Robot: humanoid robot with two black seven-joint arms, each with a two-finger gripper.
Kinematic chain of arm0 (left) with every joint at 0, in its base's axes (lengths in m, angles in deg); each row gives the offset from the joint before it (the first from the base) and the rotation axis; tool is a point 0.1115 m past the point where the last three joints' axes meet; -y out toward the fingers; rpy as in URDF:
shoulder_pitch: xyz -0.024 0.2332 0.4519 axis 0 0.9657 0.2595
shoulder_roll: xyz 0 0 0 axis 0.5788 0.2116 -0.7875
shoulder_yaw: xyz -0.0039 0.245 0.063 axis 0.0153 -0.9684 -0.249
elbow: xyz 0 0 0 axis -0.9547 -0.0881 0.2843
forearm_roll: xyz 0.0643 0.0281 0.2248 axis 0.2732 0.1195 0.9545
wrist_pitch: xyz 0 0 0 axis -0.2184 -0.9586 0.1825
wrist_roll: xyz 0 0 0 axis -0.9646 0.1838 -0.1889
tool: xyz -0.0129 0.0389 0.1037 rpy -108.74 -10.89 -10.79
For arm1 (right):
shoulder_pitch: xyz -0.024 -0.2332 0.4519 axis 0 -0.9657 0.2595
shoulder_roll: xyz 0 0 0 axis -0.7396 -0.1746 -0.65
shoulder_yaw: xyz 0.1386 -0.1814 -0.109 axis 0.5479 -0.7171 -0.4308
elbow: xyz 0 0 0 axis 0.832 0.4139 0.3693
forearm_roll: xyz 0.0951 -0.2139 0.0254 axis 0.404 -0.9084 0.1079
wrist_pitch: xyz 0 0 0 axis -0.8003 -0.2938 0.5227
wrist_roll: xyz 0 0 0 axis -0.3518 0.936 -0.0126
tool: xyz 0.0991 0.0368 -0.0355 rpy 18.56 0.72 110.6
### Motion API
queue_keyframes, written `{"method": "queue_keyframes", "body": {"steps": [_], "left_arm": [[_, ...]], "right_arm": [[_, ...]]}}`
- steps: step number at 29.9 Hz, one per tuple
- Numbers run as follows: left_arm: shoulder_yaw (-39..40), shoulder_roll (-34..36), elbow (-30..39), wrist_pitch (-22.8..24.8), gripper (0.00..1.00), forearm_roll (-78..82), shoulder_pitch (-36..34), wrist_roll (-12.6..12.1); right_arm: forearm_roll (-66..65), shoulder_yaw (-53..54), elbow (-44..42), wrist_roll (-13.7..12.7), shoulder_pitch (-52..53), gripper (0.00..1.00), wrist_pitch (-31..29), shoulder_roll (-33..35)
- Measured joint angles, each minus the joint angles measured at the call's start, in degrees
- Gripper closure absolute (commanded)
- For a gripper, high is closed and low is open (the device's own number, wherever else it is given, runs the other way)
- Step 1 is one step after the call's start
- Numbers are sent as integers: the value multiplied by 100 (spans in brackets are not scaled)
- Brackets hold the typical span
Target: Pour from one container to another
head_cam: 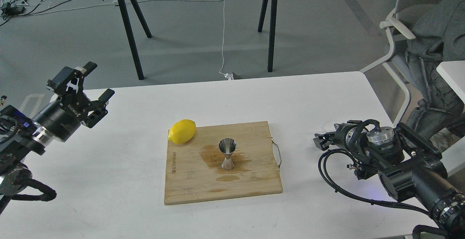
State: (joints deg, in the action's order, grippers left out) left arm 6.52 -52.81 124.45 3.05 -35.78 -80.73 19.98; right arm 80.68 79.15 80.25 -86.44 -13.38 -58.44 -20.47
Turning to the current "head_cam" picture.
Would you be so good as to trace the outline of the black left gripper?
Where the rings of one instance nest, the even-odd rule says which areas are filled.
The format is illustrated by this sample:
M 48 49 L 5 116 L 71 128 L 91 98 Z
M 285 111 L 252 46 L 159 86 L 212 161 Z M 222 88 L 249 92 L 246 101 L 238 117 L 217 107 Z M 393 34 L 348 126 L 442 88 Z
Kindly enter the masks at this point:
M 47 82 L 47 89 L 52 91 L 56 99 L 51 101 L 33 117 L 37 127 L 32 139 L 37 143 L 50 143 L 56 139 L 65 142 L 81 126 L 93 128 L 108 113 L 106 109 L 109 99 L 115 94 L 106 89 L 98 100 L 91 101 L 84 92 L 84 79 L 97 68 L 94 62 L 83 67 L 65 66 L 56 76 Z M 87 109 L 75 110 L 71 105 L 62 103 L 89 103 Z

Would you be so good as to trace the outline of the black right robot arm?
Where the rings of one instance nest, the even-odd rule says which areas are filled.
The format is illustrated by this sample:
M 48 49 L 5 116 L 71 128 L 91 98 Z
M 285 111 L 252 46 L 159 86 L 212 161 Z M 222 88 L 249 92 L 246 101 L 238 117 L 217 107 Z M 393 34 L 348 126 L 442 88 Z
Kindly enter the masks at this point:
M 464 194 L 448 181 L 440 151 L 427 143 L 404 123 L 395 128 L 381 127 L 373 119 L 350 120 L 335 124 L 335 131 L 314 136 L 323 151 L 318 161 L 324 181 L 351 199 L 388 208 L 418 211 L 427 215 L 437 227 L 417 225 L 414 239 L 423 232 L 445 239 L 464 238 Z M 392 202 L 366 199 L 341 188 L 329 176 L 327 160 L 333 154 L 348 156 L 357 179 L 378 175 Z

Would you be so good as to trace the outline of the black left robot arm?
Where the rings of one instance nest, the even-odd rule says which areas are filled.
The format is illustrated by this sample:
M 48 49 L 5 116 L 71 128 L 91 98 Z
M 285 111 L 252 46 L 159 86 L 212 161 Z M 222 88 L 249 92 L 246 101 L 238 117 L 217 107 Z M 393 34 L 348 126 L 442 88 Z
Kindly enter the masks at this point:
M 23 161 L 30 152 L 44 154 L 53 140 L 67 141 L 82 125 L 93 128 L 107 115 L 114 90 L 105 90 L 95 101 L 84 93 L 84 79 L 96 67 L 94 62 L 74 69 L 64 67 L 47 84 L 56 100 L 33 118 L 11 105 L 1 109 L 1 211 L 12 200 L 48 202 L 56 198 L 56 191 L 33 179 Z

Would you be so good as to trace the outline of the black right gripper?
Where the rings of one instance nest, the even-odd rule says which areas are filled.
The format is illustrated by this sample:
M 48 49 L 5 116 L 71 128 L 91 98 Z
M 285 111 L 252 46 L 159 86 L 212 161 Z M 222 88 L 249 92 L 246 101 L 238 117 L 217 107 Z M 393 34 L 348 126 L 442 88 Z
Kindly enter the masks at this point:
M 360 155 L 362 152 L 358 145 L 359 140 L 363 136 L 363 133 L 367 133 L 367 128 L 362 128 L 359 134 L 355 135 L 356 128 L 361 122 L 345 122 L 345 123 L 334 123 L 335 133 L 315 133 L 314 143 L 317 148 L 321 151 L 326 151 L 331 145 L 336 145 L 339 148 L 349 151 L 352 155 Z M 350 147 L 350 141 L 354 139 L 355 147 Z

